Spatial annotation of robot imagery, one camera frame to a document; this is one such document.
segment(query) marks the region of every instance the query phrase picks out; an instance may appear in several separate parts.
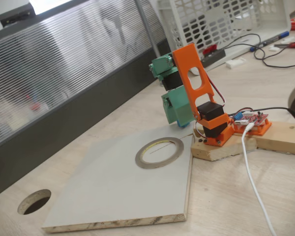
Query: wooden desk surface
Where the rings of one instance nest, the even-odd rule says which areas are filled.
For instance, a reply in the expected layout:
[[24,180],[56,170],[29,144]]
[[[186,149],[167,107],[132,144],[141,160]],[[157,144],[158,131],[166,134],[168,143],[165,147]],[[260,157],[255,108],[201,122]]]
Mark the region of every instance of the wooden desk surface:
[[[208,74],[227,99],[225,111],[287,106],[295,87],[295,68],[269,68],[243,55],[247,63],[233,70],[222,65]],[[295,49],[287,49],[268,63],[295,64]],[[41,226],[83,159],[90,144],[167,125],[156,81],[90,130],[53,155],[0,194],[0,236],[42,236]],[[295,122],[285,110],[268,112],[271,120]],[[248,154],[252,176],[279,236],[295,236],[295,155],[258,150]],[[19,215],[17,208],[29,194],[49,189],[52,196],[40,210]],[[194,158],[188,219],[185,222],[104,229],[61,236],[269,236],[261,208],[247,177],[242,155],[208,162]]]

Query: white wall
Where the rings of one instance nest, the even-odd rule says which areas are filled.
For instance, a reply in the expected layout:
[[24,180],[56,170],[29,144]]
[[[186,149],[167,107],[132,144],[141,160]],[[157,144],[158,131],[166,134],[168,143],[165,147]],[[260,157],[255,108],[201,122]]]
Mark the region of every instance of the white wall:
[[29,3],[29,0],[0,0],[0,14]]

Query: white cable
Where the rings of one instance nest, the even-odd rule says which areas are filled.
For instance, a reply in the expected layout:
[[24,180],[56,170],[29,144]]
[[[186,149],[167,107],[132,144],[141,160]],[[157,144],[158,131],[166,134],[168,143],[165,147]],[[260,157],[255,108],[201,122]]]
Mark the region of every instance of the white cable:
[[200,133],[200,131],[197,129],[197,121],[195,121],[194,129],[196,129],[196,131],[198,132],[198,134],[199,134],[202,138],[207,139],[207,137],[204,136],[202,133]]
[[249,130],[251,130],[251,129],[254,127],[254,125],[255,125],[254,123],[249,123],[249,124],[246,126],[245,131],[244,131],[244,133],[242,134],[242,137],[241,137],[241,143],[242,143],[242,149],[243,149],[243,151],[244,151],[244,157],[245,157],[246,169],[247,169],[247,173],[248,173],[248,177],[249,177],[249,180],[250,180],[251,186],[252,186],[252,188],[253,188],[253,190],[254,190],[254,192],[255,192],[255,194],[256,194],[256,197],[257,197],[257,199],[258,199],[258,201],[259,201],[259,204],[260,204],[260,206],[261,206],[261,208],[262,208],[262,211],[264,212],[265,220],[266,220],[267,225],[268,225],[268,227],[269,227],[269,229],[270,229],[270,231],[271,231],[271,234],[272,234],[273,236],[277,236],[276,233],[275,233],[275,231],[274,231],[274,228],[273,228],[273,226],[272,226],[272,224],[271,224],[271,221],[270,221],[270,219],[269,219],[269,216],[267,215],[266,208],[265,208],[265,206],[264,206],[264,204],[263,204],[263,202],[262,202],[262,200],[261,200],[261,198],[260,198],[260,196],[259,196],[259,193],[258,193],[258,191],[257,191],[257,188],[256,188],[256,186],[255,186],[255,183],[254,183],[254,181],[253,181],[253,179],[252,179],[252,177],[251,177],[250,170],[249,170],[249,166],[248,166],[247,152],[246,152],[246,146],[245,146],[245,141],[244,141],[244,139],[245,139],[245,135],[246,135],[246,133],[247,133]]

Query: white plastic basket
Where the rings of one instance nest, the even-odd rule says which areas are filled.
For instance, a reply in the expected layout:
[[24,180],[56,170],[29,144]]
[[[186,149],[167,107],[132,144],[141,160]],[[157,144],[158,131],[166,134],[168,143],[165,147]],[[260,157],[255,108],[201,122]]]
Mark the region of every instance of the white plastic basket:
[[[210,45],[217,44],[219,49],[241,35],[256,33],[265,41],[291,29],[285,0],[159,0],[157,6],[171,50],[194,43],[200,58]],[[250,35],[236,43],[258,42],[257,36]],[[249,48],[226,49],[226,56],[206,70],[246,53]]]

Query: pen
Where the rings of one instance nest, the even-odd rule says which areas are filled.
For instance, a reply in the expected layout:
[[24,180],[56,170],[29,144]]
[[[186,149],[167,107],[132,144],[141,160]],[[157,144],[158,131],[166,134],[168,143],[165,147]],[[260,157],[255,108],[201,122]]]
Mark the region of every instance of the pen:
[[[276,42],[276,41],[280,40],[281,38],[287,37],[287,36],[289,36],[289,35],[290,35],[290,32],[286,31],[286,32],[284,32],[284,33],[281,33],[281,34],[279,34],[279,35],[277,35],[277,36],[275,36],[275,37],[273,37],[273,38],[270,38],[270,39],[268,39],[268,40],[262,42],[260,45],[257,45],[257,44],[256,44],[256,46],[258,46],[259,48],[263,48],[263,47],[265,47],[266,45],[269,45],[269,44],[271,44],[271,43],[273,43],[273,42]],[[250,51],[251,51],[251,52],[254,52],[255,50],[256,50],[255,47],[251,47],[251,48],[250,48]]]

